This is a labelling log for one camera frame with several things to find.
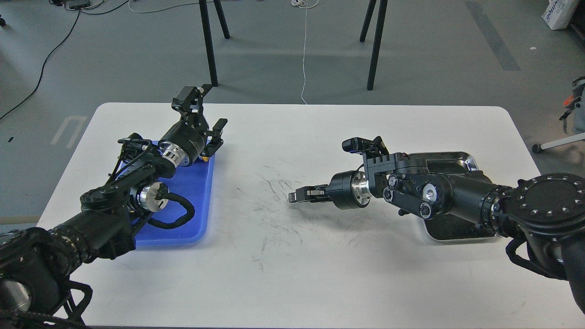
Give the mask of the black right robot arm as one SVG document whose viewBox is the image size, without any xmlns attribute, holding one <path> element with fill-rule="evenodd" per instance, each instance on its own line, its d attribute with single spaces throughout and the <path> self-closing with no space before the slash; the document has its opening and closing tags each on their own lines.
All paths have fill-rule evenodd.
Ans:
<svg viewBox="0 0 585 329">
<path fill-rule="evenodd" d="M 327 185 L 303 186 L 290 203 L 332 202 L 339 209 L 366 207 L 382 198 L 430 220 L 453 215 L 492 234 L 510 237 L 510 261 L 539 275 L 568 281 L 584 309 L 584 179 L 568 173 L 496 185 L 460 152 L 391 153 L 381 137 L 354 137 L 345 152 L 363 158 L 363 170 L 337 173 Z"/>
</svg>

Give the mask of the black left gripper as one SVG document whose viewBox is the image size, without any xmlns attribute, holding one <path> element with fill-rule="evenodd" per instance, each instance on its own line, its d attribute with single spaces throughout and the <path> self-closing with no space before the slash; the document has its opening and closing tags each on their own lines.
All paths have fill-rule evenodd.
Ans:
<svg viewBox="0 0 585 329">
<path fill-rule="evenodd" d="M 218 119 L 211 131 L 203 115 L 203 98 L 213 88 L 212 84 L 202 87 L 183 87 L 171 108 L 181 119 L 159 140 L 161 156 L 174 167 L 191 166 L 197 158 L 211 158 L 223 145 L 222 129 L 228 123 L 226 118 Z"/>
</svg>

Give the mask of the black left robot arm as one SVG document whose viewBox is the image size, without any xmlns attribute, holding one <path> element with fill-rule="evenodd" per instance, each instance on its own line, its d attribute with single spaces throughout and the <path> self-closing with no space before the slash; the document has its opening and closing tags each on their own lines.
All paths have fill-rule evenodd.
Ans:
<svg viewBox="0 0 585 329">
<path fill-rule="evenodd" d="M 184 87 L 171 103 L 180 119 L 158 142 L 137 133 L 119 139 L 117 164 L 104 185 L 80 196 L 79 214 L 50 230 L 1 235 L 3 329 L 85 329 L 82 313 L 93 291 L 72 281 L 71 273 L 135 250 L 136 235 L 147 224 L 175 229 L 195 216 L 192 203 L 160 179 L 171 179 L 178 166 L 210 158 L 222 146 L 227 119 L 209 127 L 203 115 L 203 98 L 212 88 Z"/>
</svg>

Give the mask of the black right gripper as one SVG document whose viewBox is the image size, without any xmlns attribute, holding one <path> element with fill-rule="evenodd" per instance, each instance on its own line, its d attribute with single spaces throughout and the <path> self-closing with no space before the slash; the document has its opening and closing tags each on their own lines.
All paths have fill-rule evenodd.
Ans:
<svg viewBox="0 0 585 329">
<path fill-rule="evenodd" d="M 344 171 L 329 185 L 303 186 L 295 190 L 296 202 L 333 202 L 342 210 L 365 208 L 370 202 L 368 179 L 363 171 Z"/>
</svg>

